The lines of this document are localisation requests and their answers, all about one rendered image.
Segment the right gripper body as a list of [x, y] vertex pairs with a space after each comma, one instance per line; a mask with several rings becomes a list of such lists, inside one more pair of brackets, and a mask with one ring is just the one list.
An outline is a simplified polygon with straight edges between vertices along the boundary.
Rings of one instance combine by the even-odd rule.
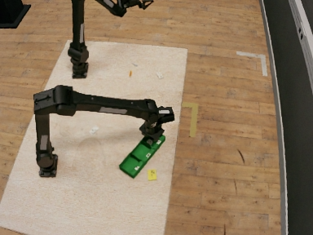
[[139, 130], [142, 132], [143, 135], [147, 136], [150, 140], [158, 141], [159, 137], [165, 132], [164, 129], [160, 129], [157, 132], [157, 126], [154, 128], [148, 128], [145, 125], [145, 122], [141, 125]]

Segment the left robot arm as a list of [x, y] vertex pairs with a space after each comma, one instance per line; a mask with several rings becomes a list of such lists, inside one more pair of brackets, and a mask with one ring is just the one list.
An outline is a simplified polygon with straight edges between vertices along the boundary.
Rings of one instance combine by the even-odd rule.
[[[128, 0], [95, 0], [115, 16], [123, 17], [130, 5]], [[124, 4], [123, 4], [124, 3]], [[73, 79], [86, 78], [89, 63], [86, 62], [90, 52], [84, 39], [84, 4], [85, 0], [72, 0], [73, 7], [73, 41], [69, 43], [68, 56], [73, 64]], [[72, 44], [73, 43], [73, 44]], [[86, 63], [86, 64], [85, 64]], [[87, 65], [87, 66], [86, 66]]]

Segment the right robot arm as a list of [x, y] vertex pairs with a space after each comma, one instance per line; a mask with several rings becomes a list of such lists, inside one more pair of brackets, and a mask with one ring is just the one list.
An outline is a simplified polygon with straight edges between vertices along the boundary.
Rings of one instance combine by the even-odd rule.
[[56, 177], [57, 172], [58, 155], [52, 154], [55, 148], [50, 142], [50, 113], [70, 117], [73, 117], [76, 111], [127, 115], [142, 118], [148, 128], [157, 126], [157, 132], [163, 123], [174, 121], [172, 107], [158, 108], [155, 100], [126, 100], [87, 95], [74, 91], [73, 86], [65, 85], [34, 94], [33, 107], [37, 133], [36, 160], [37, 165], [41, 166], [40, 177]]

